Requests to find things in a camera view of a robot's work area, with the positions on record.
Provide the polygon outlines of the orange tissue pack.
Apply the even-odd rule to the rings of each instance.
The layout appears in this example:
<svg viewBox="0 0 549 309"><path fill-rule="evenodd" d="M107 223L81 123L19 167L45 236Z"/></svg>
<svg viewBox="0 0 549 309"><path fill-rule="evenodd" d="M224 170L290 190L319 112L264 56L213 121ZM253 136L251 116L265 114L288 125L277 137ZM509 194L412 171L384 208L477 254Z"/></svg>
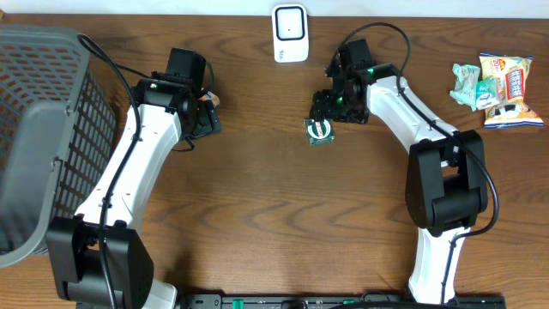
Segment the orange tissue pack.
<svg viewBox="0 0 549 309"><path fill-rule="evenodd" d="M211 91L208 91L199 99L199 102L201 104L211 102L214 107L217 107L220 104L220 98Z"/></svg>

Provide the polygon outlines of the black box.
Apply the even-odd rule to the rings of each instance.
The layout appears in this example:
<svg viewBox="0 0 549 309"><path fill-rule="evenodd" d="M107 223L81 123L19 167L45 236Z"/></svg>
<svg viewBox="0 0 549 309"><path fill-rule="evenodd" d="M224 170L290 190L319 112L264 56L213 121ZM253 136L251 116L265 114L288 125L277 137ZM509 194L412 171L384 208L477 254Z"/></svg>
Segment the black box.
<svg viewBox="0 0 549 309"><path fill-rule="evenodd" d="M335 140L335 132L329 119L316 121L308 118L304 120L304 126L305 134L311 146L330 143Z"/></svg>

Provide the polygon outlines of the teal wet wipes pack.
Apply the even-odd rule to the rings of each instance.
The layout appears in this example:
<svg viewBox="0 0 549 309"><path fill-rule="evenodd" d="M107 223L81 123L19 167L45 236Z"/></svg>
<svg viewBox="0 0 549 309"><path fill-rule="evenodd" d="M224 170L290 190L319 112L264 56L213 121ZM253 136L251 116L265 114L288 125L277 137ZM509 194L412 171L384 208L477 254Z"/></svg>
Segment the teal wet wipes pack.
<svg viewBox="0 0 549 309"><path fill-rule="evenodd" d="M476 88L480 76L480 67L471 64L454 64L455 87L449 92L458 104L469 106L474 112L476 107Z"/></svg>

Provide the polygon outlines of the teal kleenex tissue pack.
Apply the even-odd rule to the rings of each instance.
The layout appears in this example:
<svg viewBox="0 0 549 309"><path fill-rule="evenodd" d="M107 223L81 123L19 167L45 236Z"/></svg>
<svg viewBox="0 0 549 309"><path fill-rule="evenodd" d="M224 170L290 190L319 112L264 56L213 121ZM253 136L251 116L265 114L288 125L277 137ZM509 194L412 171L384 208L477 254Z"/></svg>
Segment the teal kleenex tissue pack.
<svg viewBox="0 0 549 309"><path fill-rule="evenodd" d="M477 82L475 107L478 110L484 110L501 102L498 86L499 82L496 77Z"/></svg>

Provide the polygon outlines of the white snack bag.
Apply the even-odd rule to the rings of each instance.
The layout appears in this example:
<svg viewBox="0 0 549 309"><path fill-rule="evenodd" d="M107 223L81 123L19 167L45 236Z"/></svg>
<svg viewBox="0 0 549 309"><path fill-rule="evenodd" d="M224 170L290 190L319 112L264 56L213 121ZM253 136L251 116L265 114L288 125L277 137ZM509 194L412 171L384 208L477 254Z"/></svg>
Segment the white snack bag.
<svg viewBox="0 0 549 309"><path fill-rule="evenodd" d="M525 102L526 81L532 56L518 57L482 52L479 55L482 79L498 82L501 102L485 108L486 129L507 129L522 126L543 127L540 115Z"/></svg>

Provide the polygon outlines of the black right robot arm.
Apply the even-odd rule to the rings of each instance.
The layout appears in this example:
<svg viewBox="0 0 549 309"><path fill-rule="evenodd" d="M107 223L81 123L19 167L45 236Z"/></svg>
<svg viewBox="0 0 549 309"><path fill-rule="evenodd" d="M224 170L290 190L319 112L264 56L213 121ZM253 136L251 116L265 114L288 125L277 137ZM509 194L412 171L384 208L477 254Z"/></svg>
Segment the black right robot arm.
<svg viewBox="0 0 549 309"><path fill-rule="evenodd" d="M492 183L480 135L437 117L393 64L331 64L326 75L332 87L314 94L312 118L364 124L375 116L408 153L405 204L418 228L408 291L419 303L454 302L462 245L476 234Z"/></svg>

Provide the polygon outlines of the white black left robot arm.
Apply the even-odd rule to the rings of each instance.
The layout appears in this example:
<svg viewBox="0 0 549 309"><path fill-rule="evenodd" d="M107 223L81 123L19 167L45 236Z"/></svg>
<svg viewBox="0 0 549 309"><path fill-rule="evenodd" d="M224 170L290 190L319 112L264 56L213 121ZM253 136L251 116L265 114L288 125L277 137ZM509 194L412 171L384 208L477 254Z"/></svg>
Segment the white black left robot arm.
<svg viewBox="0 0 549 309"><path fill-rule="evenodd" d="M98 184L45 240L57 295L88 308L173 308L178 290L154 279L140 238L151 190L173 147L220 132L218 96L193 83L144 78Z"/></svg>

